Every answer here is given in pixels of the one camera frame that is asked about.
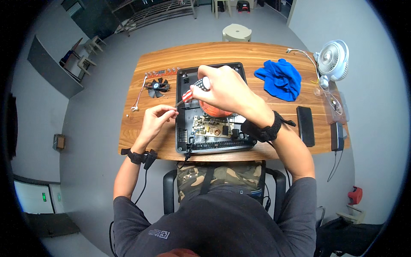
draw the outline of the shirt logo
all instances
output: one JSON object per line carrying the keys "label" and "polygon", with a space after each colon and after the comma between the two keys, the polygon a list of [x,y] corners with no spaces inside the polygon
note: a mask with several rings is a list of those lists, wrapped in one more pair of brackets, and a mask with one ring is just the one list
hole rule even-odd
{"label": "shirt logo", "polygon": [[150,230],[148,234],[151,236],[157,236],[159,238],[167,239],[169,237],[170,232],[159,230],[159,229],[153,229],[153,230]]}

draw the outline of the stool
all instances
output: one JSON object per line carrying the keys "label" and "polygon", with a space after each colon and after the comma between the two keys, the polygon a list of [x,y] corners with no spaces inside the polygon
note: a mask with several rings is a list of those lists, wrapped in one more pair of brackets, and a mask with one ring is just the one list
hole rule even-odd
{"label": "stool", "polygon": [[237,2],[237,11],[239,13],[242,13],[243,11],[247,11],[247,13],[250,13],[250,3],[247,1],[239,0]]}
{"label": "stool", "polygon": [[91,74],[85,69],[85,67],[84,67],[84,64],[85,63],[88,63],[89,65],[91,64],[91,65],[94,65],[94,66],[97,66],[97,64],[95,64],[95,63],[93,63],[89,58],[87,58],[87,57],[85,57],[85,56],[82,56],[81,58],[80,58],[80,60],[77,62],[77,66],[82,70],[82,71],[84,71],[84,73],[86,73],[88,76],[90,76]]}
{"label": "stool", "polygon": [[93,39],[87,40],[86,43],[84,44],[84,48],[87,51],[87,53],[91,54],[91,52],[93,52],[94,54],[97,54],[95,49],[98,49],[101,52],[103,51],[103,49],[100,47],[100,45],[98,45],[97,40],[99,40],[101,43],[107,45],[101,38],[99,38],[98,36],[95,36]]}
{"label": "stool", "polygon": [[353,204],[359,204],[361,201],[361,198],[363,197],[363,190],[362,188],[358,188],[356,186],[353,186],[354,191],[348,192],[348,197],[351,199],[351,202],[349,205]]}
{"label": "stool", "polygon": [[223,29],[223,41],[250,42],[251,30],[239,24],[231,24]]}
{"label": "stool", "polygon": [[359,212],[359,215],[349,215],[346,213],[341,213],[341,212],[337,212],[335,213],[337,216],[342,217],[343,219],[347,220],[347,221],[351,221],[353,224],[360,224],[361,222],[363,222],[364,218],[365,218],[365,211],[360,210],[352,205],[347,205],[348,208],[351,208],[353,210],[356,210],[357,212]]}
{"label": "stool", "polygon": [[218,4],[217,2],[224,2],[227,5],[225,9],[228,9],[229,15],[231,17],[230,0],[212,0],[211,1],[211,11],[215,12],[215,18],[218,19]]}

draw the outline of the screwdriver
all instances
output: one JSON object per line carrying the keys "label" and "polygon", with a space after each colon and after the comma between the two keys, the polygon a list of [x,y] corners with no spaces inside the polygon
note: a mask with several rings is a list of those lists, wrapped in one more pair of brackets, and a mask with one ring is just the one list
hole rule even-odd
{"label": "screwdriver", "polygon": [[[210,80],[208,77],[204,77],[202,79],[199,79],[196,83],[194,83],[194,86],[198,86],[201,88],[202,91],[210,91]],[[193,100],[193,93],[189,89],[186,93],[182,95],[182,100],[179,101],[174,107],[179,106],[182,103],[189,103],[191,100]]]}

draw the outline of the camouflage pants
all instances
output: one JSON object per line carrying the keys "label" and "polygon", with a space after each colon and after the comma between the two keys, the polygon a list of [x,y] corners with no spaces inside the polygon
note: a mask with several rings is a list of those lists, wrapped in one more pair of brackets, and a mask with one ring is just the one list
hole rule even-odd
{"label": "camouflage pants", "polygon": [[261,176],[261,161],[249,162],[187,162],[184,167],[177,170],[178,202],[184,196],[200,190],[210,165],[214,169],[211,186],[231,183],[245,186],[250,191],[259,190]]}

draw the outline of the black t-shirt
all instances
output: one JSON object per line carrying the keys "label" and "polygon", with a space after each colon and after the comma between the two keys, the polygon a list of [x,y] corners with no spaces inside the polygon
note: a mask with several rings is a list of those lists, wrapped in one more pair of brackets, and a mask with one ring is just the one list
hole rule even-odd
{"label": "black t-shirt", "polygon": [[313,178],[300,178],[287,191],[277,224],[255,199],[212,190],[182,201],[175,213],[154,224],[126,197],[115,198],[113,205],[118,257],[150,257],[176,248],[201,257],[303,257],[315,251]]}

